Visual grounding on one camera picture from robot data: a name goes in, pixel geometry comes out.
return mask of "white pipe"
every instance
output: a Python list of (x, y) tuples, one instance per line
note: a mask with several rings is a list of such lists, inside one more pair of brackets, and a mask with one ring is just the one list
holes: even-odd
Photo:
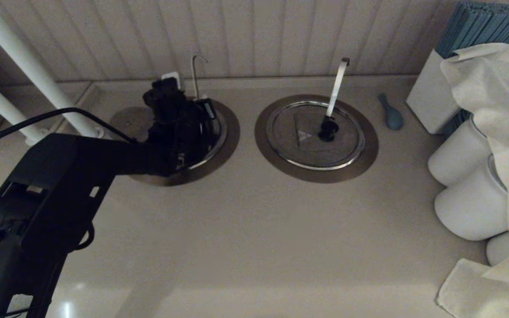
[(337, 70), (337, 78), (335, 78), (335, 85), (333, 85), (333, 92), (331, 93), (331, 98), (329, 99), (329, 106), (327, 107), (327, 113), (325, 113), (325, 115), (327, 117), (331, 117), (331, 115), (333, 115), (333, 109), (335, 108), (335, 101), (337, 101), (337, 95), (339, 94), (339, 88), (341, 88), (341, 82), (343, 81), (343, 76), (345, 76), (345, 69), (347, 68), (348, 63), (349, 63), (349, 59), (344, 57), (341, 60), (339, 69)]
[(200, 99), (200, 92), (198, 92), (198, 79), (196, 78), (196, 58), (201, 58), (205, 63), (209, 63), (203, 56), (194, 54), (190, 60), (190, 66), (192, 67), (192, 82), (194, 83), (194, 92), (196, 93), (196, 99)]
[[(18, 124), (21, 121), (26, 121), (27, 118), (23, 113), (16, 109), (13, 104), (8, 101), (0, 93), (0, 115), (2, 115), (12, 125)], [(44, 134), (35, 126), (30, 125), (20, 130), (23, 135), (27, 137), (27, 144), (35, 144), (44, 138)]]
[[(60, 90), (54, 79), (34, 57), (27, 45), (11, 30), (0, 15), (0, 46), (9, 54), (26, 76), (57, 109), (74, 107), (72, 101)], [(97, 137), (98, 131), (79, 114), (64, 114), (74, 128), (87, 137)]]

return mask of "blue straws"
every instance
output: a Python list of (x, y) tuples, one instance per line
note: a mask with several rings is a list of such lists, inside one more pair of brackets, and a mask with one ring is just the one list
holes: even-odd
[(454, 50), (493, 42), (509, 43), (509, 4), (461, 1), (436, 51), (448, 58)]

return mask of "round sink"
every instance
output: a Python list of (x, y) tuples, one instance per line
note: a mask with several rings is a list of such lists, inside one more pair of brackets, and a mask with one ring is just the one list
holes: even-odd
[(353, 107), (337, 101), (331, 116), (339, 131), (331, 141), (319, 138), (328, 97), (297, 95), (280, 99), (258, 117), (255, 137), (263, 155), (279, 170), (310, 182), (333, 183), (355, 178), (378, 153), (370, 122)]
[[(218, 138), (205, 157), (170, 177), (157, 175), (131, 175), (131, 177), (156, 186), (177, 186), (201, 179), (221, 167), (231, 157), (239, 143), (240, 127), (237, 117), (228, 107), (215, 100), (212, 102), (217, 115), (213, 127)], [(140, 142), (147, 139), (148, 129), (153, 122), (154, 114), (149, 107), (125, 108), (113, 115), (110, 120), (113, 127)]]

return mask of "white container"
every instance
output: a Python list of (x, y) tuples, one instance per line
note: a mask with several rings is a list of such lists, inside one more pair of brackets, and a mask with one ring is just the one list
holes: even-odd
[(472, 174), (439, 193), (435, 211), (459, 237), (483, 240), (508, 230), (507, 199), (490, 155)]
[(443, 58), (433, 50), (406, 103), (429, 133), (442, 133), (445, 124), (461, 109), (441, 72)]
[(448, 187), (472, 173), (490, 154), (488, 140), (471, 115), (433, 153), (428, 168), (437, 181)]
[(486, 245), (486, 257), (491, 266), (496, 266), (509, 256), (509, 232), (491, 238)]

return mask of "white towel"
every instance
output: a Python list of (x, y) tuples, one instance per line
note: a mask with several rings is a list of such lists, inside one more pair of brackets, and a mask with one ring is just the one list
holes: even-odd
[[(475, 114), (488, 137), (496, 168), (508, 189), (509, 225), (509, 44), (480, 44), (456, 51), (441, 63), (453, 96)], [(509, 317), (509, 257), (489, 268), (460, 260), (437, 303), (457, 318)]]

